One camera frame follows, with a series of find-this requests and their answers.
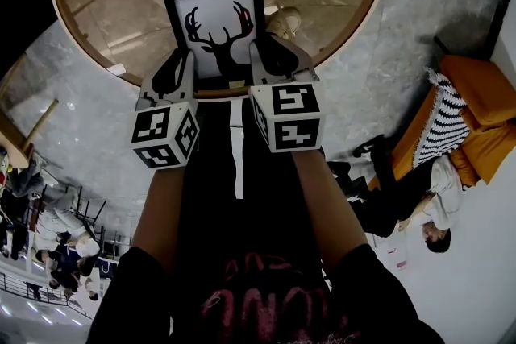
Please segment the person's left forearm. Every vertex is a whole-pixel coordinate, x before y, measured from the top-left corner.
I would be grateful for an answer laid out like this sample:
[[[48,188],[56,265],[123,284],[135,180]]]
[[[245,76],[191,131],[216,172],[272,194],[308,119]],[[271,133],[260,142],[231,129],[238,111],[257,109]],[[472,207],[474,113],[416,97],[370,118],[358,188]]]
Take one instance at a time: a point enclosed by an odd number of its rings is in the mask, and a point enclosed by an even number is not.
[[[154,173],[132,246],[153,257],[168,275],[174,273],[185,168]]]

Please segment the person's black printed shirt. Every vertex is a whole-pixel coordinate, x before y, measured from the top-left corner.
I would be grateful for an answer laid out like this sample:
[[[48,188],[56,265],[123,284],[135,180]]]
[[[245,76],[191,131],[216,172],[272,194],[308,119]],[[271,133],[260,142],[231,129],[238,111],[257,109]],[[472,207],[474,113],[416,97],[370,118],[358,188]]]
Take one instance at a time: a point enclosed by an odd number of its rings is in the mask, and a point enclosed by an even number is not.
[[[444,344],[368,245],[345,255],[328,280],[283,258],[232,260],[209,292],[169,280],[131,248],[102,299],[86,344]]]

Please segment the black white striped blanket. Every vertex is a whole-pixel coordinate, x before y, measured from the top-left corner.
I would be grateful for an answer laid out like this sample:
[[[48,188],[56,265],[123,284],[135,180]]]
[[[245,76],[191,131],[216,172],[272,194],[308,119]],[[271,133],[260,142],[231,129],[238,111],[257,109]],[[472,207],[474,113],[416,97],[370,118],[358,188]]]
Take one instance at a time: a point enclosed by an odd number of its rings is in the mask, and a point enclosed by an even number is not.
[[[466,107],[465,100],[455,86],[442,73],[425,67],[429,82],[435,90],[431,111],[424,123],[414,150],[412,167],[454,151],[470,134],[471,130],[460,112]]]

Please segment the person's black trousers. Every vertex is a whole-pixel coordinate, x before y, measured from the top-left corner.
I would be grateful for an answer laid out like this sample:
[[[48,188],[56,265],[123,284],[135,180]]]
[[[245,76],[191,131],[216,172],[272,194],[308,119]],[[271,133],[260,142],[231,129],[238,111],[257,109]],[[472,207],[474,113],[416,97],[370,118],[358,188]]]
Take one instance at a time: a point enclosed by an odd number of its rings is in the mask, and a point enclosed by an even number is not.
[[[273,154],[244,100],[243,199],[235,195],[230,102],[201,104],[198,149],[185,170],[181,229],[209,254],[260,252],[292,259],[318,253],[289,153]]]

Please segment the framed deer antler picture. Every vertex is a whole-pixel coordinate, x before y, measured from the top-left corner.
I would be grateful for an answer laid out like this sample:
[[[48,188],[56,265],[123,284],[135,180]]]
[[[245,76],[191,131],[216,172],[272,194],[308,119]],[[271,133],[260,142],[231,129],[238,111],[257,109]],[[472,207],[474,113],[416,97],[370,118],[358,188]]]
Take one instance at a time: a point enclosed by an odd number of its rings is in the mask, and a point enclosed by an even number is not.
[[[179,48],[203,89],[252,84],[250,44],[265,33],[264,0],[164,0]]]

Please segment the white papers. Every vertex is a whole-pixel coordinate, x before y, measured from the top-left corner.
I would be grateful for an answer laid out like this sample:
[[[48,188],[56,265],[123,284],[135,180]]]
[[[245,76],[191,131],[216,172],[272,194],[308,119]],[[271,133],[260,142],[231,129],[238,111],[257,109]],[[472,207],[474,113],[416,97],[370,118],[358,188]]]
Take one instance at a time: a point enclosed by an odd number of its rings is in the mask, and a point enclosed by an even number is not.
[[[373,246],[382,263],[390,271],[403,271],[407,267],[408,255],[406,235],[395,230],[388,238],[373,235]]]

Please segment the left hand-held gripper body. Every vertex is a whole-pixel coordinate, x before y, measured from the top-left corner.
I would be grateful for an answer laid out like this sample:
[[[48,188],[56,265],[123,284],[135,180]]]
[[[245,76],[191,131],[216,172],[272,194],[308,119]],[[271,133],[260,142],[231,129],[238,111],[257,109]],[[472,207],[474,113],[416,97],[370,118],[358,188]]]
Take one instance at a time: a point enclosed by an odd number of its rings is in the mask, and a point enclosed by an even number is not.
[[[160,101],[131,117],[130,149],[150,169],[187,165],[200,133],[198,102],[191,93],[177,102]]]

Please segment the person's beige shoe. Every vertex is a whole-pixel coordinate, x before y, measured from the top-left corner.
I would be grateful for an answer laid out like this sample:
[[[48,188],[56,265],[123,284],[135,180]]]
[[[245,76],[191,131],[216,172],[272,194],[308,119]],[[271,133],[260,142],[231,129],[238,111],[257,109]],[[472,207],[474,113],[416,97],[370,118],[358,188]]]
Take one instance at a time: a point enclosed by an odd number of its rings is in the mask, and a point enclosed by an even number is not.
[[[268,17],[266,31],[281,39],[293,40],[301,22],[302,17],[296,7],[281,8]]]

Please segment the orange sofa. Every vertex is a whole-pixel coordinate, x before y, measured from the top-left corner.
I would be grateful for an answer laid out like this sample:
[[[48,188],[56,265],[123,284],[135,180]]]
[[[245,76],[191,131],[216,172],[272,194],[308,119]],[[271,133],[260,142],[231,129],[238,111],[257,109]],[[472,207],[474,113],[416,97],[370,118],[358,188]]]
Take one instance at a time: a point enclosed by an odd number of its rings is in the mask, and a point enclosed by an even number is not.
[[[439,71],[465,100],[461,117],[471,132],[454,151],[445,154],[466,186],[479,180],[489,184],[505,158],[516,147],[516,89],[494,63],[464,56],[445,56]],[[412,167],[414,150],[435,97],[433,85],[406,124],[400,138],[393,140],[392,167],[400,180]]]

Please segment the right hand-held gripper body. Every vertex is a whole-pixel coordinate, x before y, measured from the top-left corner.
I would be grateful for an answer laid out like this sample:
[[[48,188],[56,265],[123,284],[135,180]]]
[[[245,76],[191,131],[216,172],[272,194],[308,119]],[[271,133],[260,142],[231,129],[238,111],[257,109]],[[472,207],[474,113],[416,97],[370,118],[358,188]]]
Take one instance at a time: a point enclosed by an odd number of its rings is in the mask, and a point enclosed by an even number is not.
[[[256,124],[272,153],[322,146],[327,100],[320,81],[256,85],[249,94]]]

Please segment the person's right forearm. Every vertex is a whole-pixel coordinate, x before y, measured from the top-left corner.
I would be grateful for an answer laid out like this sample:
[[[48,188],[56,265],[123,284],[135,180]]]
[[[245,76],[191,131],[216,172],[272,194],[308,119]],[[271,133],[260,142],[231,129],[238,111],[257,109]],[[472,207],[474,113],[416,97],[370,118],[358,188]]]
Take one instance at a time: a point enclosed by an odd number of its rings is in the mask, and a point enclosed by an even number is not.
[[[323,154],[297,151],[292,157],[319,253],[331,274],[345,255],[368,241]]]

